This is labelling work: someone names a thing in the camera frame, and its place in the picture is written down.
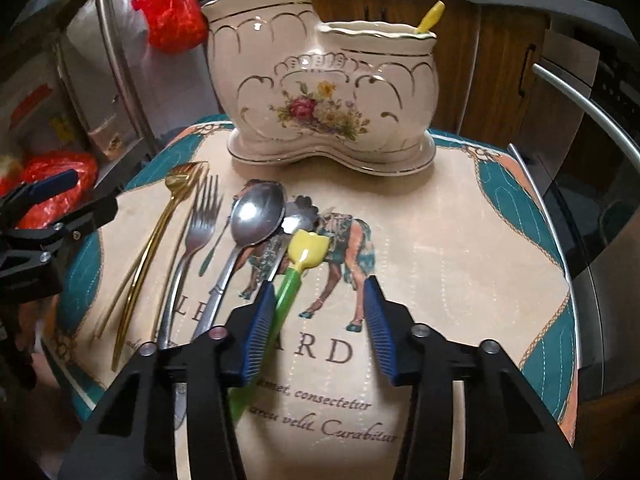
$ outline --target oven handle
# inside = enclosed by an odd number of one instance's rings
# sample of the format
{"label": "oven handle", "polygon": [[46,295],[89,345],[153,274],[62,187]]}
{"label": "oven handle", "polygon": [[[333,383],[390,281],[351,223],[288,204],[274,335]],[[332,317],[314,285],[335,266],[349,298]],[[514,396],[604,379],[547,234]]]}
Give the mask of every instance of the oven handle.
{"label": "oven handle", "polygon": [[538,186],[536,186],[536,183],[533,181],[533,177],[531,176],[529,168],[527,168],[527,165],[524,163],[520,152],[514,144],[509,143],[509,145],[507,146],[507,151],[517,161],[520,169],[522,170],[522,173],[524,173],[524,176],[529,182],[529,185],[531,186],[531,189],[536,196],[538,204],[540,204],[540,213],[545,219],[546,226],[549,229],[549,234],[551,234],[551,237],[556,244],[556,248],[558,249],[558,253],[560,254],[560,259],[562,260],[562,270],[564,270],[564,278],[566,279],[566,282],[569,286],[569,297],[571,298],[572,313],[574,314],[575,364],[577,365],[577,368],[579,370],[580,368],[582,368],[582,341],[580,339],[580,325],[578,324],[578,307],[575,303],[574,284],[572,282],[571,273],[569,272],[569,265],[566,262],[566,256],[564,254],[564,251],[562,250],[562,245],[560,245],[560,238],[558,238],[556,227],[551,221],[549,209],[546,208],[545,201],[542,198],[542,194],[540,193]]}
{"label": "oven handle", "polygon": [[565,83],[557,75],[549,72],[543,66],[538,63],[533,64],[533,73],[548,82],[551,86],[562,92],[571,101],[577,104],[591,119],[593,119],[616,143],[616,145],[622,150],[626,158],[629,159],[636,171],[640,173],[640,149],[636,143],[618,126],[609,114],[607,114],[602,108],[600,108],[593,101],[587,99],[580,94],[571,85]]}

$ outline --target oven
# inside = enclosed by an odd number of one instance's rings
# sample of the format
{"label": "oven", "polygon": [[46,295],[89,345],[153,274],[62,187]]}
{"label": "oven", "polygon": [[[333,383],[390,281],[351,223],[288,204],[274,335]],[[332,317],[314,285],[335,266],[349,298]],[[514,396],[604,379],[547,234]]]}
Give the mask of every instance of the oven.
{"label": "oven", "polygon": [[574,290],[579,399],[640,380],[640,75],[548,32],[515,145]]}

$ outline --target green and yellow spatula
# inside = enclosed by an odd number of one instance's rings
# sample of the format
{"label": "green and yellow spatula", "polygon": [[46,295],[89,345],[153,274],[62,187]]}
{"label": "green and yellow spatula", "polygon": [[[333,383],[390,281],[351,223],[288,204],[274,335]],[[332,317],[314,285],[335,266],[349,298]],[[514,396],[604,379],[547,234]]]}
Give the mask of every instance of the green and yellow spatula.
{"label": "green and yellow spatula", "polygon": [[[264,359],[267,359],[273,351],[276,338],[280,330],[282,330],[284,320],[287,319],[287,314],[289,314],[296,299],[296,294],[300,290],[302,272],[306,269],[313,269],[322,263],[326,252],[329,250],[330,241],[331,239],[328,236],[308,233],[303,230],[297,231],[292,236],[287,249],[287,255],[291,263],[287,267],[284,281],[278,289],[278,303],[271,323]],[[244,409],[251,402],[254,391],[255,383],[229,391],[229,408],[231,409],[234,424],[240,420]]]}

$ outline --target placemat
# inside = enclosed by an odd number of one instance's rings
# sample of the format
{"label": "placemat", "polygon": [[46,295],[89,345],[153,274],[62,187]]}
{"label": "placemat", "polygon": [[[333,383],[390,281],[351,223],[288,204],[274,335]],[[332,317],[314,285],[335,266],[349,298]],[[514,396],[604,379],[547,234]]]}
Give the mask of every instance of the placemat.
{"label": "placemat", "polygon": [[[275,356],[238,423],[250,480],[392,477],[410,390],[392,388],[372,359],[359,319],[362,282],[371,274],[388,299],[405,304],[416,321],[448,339],[473,345],[498,340],[573,439],[573,306],[558,248],[513,158],[432,130],[434,163],[411,176],[369,176],[321,157],[288,166],[248,166],[226,150],[232,129],[232,123],[219,120],[180,134],[127,186],[118,197],[116,219],[87,238],[71,267],[44,339],[54,373],[71,390],[82,418],[114,379],[111,355],[125,294],[101,339],[93,340],[94,327],[169,199],[164,176],[176,164],[208,160],[224,192],[217,234],[234,195],[261,179],[283,183],[289,199],[311,197],[321,212],[318,231],[332,237],[324,263],[304,276]],[[173,270],[171,257],[189,210],[190,201],[178,207],[162,239],[121,364],[153,337],[164,280]],[[173,343],[190,340],[233,247],[226,230],[200,278],[198,270],[216,238],[192,261]],[[252,296],[252,271],[254,277],[264,271],[260,252],[268,253],[268,247],[254,251],[233,276],[216,322]],[[456,388],[452,479],[462,476],[462,402]],[[179,477],[188,478],[185,425],[176,452]]]}

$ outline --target silver spoon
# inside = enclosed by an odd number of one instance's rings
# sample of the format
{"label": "silver spoon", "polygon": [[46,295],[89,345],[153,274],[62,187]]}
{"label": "silver spoon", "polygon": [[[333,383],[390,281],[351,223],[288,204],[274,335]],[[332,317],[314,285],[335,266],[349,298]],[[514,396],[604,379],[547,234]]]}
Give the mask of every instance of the silver spoon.
{"label": "silver spoon", "polygon": [[280,248],[276,255],[276,261],[271,267],[268,281],[272,282],[280,269],[280,264],[284,259],[289,247],[291,237],[302,229],[304,231],[313,231],[318,221],[318,208],[311,203],[308,196],[298,196],[293,202],[287,202],[285,206],[285,215],[280,230]]}
{"label": "silver spoon", "polygon": [[238,199],[230,216],[231,235],[236,246],[229,254],[216,285],[211,289],[209,301],[191,340],[213,326],[238,256],[245,247],[259,244],[276,231],[282,222],[285,204],[284,188],[277,182],[254,184]]}

